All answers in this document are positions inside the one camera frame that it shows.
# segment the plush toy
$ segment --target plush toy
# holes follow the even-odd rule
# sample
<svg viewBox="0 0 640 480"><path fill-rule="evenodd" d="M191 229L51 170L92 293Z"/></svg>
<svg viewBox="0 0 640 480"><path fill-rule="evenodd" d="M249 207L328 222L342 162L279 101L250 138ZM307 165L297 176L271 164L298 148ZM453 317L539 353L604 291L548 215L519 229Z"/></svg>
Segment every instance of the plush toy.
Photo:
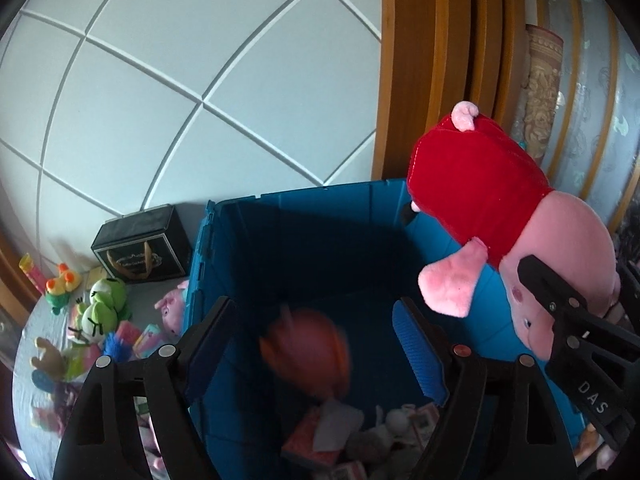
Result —
<svg viewBox="0 0 640 480"><path fill-rule="evenodd" d="M67 264L59 264L58 277L47 280L45 299L56 316L65 308L71 293L82 283L82 276L69 269Z"/></svg>
<svg viewBox="0 0 640 480"><path fill-rule="evenodd" d="M462 248L424 267L418 285L434 311L467 316L485 263L500 272L518 337L548 360L553 318L520 283L529 254L562 276L603 316L620 277L609 232L582 200L549 186L540 168L468 102L414 147L407 187L414 211L434 218Z"/></svg>
<svg viewBox="0 0 640 480"><path fill-rule="evenodd" d="M71 347L60 351L43 337L36 338L35 343L36 347L44 352L40 357L31 358L31 366L35 368L32 374L33 383L49 393L52 384L59 381L69 382L81 376L101 355L96 345Z"/></svg>
<svg viewBox="0 0 640 480"><path fill-rule="evenodd" d="M131 317L126 306L127 289L122 280L105 278L98 280L89 292L91 303L77 300L78 312L75 326L68 329L76 335L74 339L86 344L102 344L109 332L115 332L118 323Z"/></svg>
<svg viewBox="0 0 640 480"><path fill-rule="evenodd" d="M43 337L37 337L35 343L43 352L39 358L31 358L31 366L46 373L52 381L61 381L66 374L66 363L60 350Z"/></svg>
<svg viewBox="0 0 640 480"><path fill-rule="evenodd" d="M162 313L162 323L165 330L173 336L179 336L180 332L182 332L184 305L187 301L188 288L189 280L185 280L156 303L156 310L160 310Z"/></svg>
<svg viewBox="0 0 640 480"><path fill-rule="evenodd" d="M345 336L323 314L309 309L282 316L260 338L262 358L276 375L318 399L349 391L351 362Z"/></svg>
<svg viewBox="0 0 640 480"><path fill-rule="evenodd" d="M117 278L105 278L98 280L89 292L92 303L100 302L115 311L118 321L131 318L131 312L127 308L127 287Z"/></svg>

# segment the teal plastic crate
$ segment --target teal plastic crate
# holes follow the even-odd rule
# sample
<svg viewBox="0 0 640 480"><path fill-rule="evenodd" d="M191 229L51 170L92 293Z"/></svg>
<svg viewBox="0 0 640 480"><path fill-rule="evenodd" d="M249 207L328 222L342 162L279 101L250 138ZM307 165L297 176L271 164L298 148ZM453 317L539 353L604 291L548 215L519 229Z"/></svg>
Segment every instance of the teal plastic crate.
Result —
<svg viewBox="0 0 640 480"><path fill-rule="evenodd" d="M411 297L442 326L452 343L483 356L513 360L527 349L511 325L500 276L482 272L471 313L455 319L424 306L417 275L424 264L460 245L438 222L418 215L407 227L404 180L364 182L210 202L191 268L184 329L201 321L219 296L239 306L240 328L204 397L191 408L194 424L223 480L296 476L280 458L284 439L310 400L264 365L258 336L280 305L321 310L348 335L353 359L345 402L366 413L428 402L391 324L391 309ZM582 416L553 384L551 389L574 443Z"/></svg>

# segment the green plush toy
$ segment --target green plush toy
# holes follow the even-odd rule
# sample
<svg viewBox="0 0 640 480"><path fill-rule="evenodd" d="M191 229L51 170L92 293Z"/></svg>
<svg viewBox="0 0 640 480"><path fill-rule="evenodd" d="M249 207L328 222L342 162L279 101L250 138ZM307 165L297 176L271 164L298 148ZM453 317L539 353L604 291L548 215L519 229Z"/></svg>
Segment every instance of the green plush toy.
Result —
<svg viewBox="0 0 640 480"><path fill-rule="evenodd" d="M115 332L118 327L116 311L101 301L92 301L89 306L79 303L78 310L82 315L80 319L82 338L88 344L102 343L107 334Z"/></svg>
<svg viewBox="0 0 640 480"><path fill-rule="evenodd" d="M91 303L101 302L114 310L118 321L131 318L131 312L127 308L127 288L122 280L116 278L104 278L95 282L89 293Z"/></svg>

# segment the bag handle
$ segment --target bag handle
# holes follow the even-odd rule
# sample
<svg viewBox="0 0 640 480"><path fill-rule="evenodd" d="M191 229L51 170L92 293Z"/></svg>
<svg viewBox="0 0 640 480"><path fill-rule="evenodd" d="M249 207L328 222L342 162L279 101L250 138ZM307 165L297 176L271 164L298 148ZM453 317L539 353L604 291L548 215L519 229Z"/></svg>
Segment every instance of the bag handle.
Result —
<svg viewBox="0 0 640 480"><path fill-rule="evenodd" d="M149 242L145 242L145 272L136 274L135 272L131 272L129 269L126 269L114 259L111 255L111 251L107 251L107 259L114 270L130 280L146 280L153 270L153 254L151 252Z"/></svg>

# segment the pig plush toy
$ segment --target pig plush toy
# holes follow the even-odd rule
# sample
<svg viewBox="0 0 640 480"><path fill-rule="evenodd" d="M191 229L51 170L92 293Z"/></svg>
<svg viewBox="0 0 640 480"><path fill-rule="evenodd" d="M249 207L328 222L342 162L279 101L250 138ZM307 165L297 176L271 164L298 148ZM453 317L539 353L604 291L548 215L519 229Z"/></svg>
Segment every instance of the pig plush toy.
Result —
<svg viewBox="0 0 640 480"><path fill-rule="evenodd" d="M548 360L553 317L520 283L518 263L533 254L603 316L620 293L613 244L582 200L554 190L532 158L469 102L416 143L407 176L412 209L434 218L462 248L418 276L434 311L465 317L484 264L497 269L520 340Z"/></svg>
<svg viewBox="0 0 640 480"><path fill-rule="evenodd" d="M180 336L182 320L184 319L184 305L187 300L189 280L185 280L174 290L170 290L162 300L156 303L156 310L162 314L162 324L168 334Z"/></svg>

